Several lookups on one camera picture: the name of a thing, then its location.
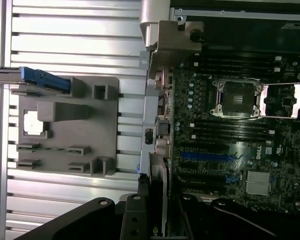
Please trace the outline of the blue expansion slot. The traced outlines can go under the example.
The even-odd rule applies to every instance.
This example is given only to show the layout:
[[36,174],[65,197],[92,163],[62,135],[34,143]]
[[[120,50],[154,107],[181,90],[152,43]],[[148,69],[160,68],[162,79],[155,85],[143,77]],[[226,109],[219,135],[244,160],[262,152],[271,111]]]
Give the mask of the blue expansion slot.
[[213,161],[213,162],[233,162],[239,160],[243,155],[220,155],[210,153],[196,153],[196,152],[182,152],[183,159],[196,160],[196,161]]

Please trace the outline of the silver chipset heat sink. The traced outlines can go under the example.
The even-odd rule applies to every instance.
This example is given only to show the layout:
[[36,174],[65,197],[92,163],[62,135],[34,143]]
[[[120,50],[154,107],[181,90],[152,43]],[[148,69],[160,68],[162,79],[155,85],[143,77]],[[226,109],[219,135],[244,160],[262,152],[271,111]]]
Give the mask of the silver chipset heat sink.
[[271,181],[269,172],[248,171],[245,192],[250,195],[269,196]]

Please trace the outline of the green motherboard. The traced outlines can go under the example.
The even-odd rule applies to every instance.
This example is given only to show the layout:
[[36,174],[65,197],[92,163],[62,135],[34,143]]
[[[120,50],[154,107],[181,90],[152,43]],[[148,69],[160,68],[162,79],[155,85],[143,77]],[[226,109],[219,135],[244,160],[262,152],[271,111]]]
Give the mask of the green motherboard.
[[[300,55],[195,55],[174,69],[171,189],[209,201],[230,199],[253,210],[300,214],[300,110],[297,119],[215,117],[212,82],[220,79],[300,83]],[[201,161],[182,158],[183,152],[243,157]],[[248,171],[270,173],[269,196],[246,193]]]

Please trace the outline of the grey parts rack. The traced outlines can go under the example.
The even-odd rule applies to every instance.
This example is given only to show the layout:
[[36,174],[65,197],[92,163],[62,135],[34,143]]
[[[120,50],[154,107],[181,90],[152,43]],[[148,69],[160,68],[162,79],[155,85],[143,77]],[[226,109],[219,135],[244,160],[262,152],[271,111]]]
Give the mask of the grey parts rack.
[[[86,154],[17,151],[20,170],[112,175],[116,171],[119,80],[116,77],[71,77],[69,94],[19,93],[17,147],[91,148]],[[41,135],[24,131],[24,115],[37,111]]]

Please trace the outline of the green RAM stick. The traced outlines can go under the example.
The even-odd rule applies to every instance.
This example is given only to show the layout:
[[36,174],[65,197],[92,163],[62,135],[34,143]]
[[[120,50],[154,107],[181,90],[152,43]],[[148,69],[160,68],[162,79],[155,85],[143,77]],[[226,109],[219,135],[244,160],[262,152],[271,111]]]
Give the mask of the green RAM stick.
[[63,153],[75,153],[75,154],[87,154],[91,152],[90,147],[83,148],[58,148],[58,147],[17,147],[17,151],[28,151],[28,152],[38,152],[38,151],[54,151],[54,152],[63,152]]

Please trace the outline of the black open PC case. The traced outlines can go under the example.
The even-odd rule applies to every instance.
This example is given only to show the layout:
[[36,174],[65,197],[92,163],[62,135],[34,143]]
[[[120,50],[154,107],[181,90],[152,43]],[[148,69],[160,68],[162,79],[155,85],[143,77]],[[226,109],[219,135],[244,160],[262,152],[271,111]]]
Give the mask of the black open PC case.
[[[193,56],[300,56],[300,0],[142,0],[140,29],[148,64],[139,174],[150,189],[151,154],[163,157],[171,184],[174,69]],[[150,239],[158,240],[149,190],[147,211]],[[253,211],[269,219],[279,240],[300,240],[300,213]]]

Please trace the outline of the CPU socket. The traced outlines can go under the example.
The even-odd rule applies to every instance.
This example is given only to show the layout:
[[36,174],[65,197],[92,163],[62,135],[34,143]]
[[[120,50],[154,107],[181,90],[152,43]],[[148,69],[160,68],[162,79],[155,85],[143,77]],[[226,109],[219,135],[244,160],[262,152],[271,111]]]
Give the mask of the CPU socket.
[[263,85],[259,79],[219,79],[215,107],[209,113],[217,118],[234,121],[256,120],[261,117],[260,99]]

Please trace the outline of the silver CPU chip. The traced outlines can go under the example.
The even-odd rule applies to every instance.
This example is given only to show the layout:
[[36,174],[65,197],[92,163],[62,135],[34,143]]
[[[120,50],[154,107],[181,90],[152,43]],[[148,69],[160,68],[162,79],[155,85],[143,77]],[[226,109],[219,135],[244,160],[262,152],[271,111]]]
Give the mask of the silver CPU chip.
[[44,131],[44,123],[38,120],[37,111],[28,111],[24,115],[23,130],[28,135],[39,136]]

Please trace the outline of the metal socket cover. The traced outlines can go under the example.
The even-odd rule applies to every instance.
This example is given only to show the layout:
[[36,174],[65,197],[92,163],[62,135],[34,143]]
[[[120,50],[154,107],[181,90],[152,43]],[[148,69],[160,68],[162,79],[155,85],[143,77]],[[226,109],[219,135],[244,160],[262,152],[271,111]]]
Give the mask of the metal socket cover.
[[263,118],[297,119],[300,110],[300,83],[264,84],[259,110]]

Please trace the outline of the hard disk blue caddy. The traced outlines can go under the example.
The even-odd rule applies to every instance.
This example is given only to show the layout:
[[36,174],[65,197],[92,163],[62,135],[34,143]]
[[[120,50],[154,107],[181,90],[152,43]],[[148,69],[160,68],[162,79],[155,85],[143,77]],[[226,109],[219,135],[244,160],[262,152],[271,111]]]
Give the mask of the hard disk blue caddy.
[[0,85],[29,86],[61,94],[71,92],[71,81],[27,66],[0,67]]

